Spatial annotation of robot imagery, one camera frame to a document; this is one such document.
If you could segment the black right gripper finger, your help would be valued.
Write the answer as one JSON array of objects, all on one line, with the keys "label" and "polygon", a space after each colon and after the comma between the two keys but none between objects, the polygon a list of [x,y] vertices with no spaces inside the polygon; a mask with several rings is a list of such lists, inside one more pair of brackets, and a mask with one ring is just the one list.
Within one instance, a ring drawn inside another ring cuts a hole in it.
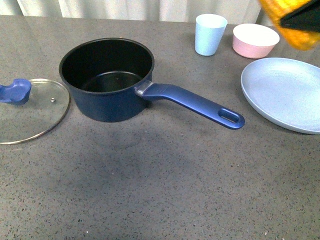
[{"label": "black right gripper finger", "polygon": [[320,31],[320,2],[307,1],[280,19],[280,26],[301,31]]}]

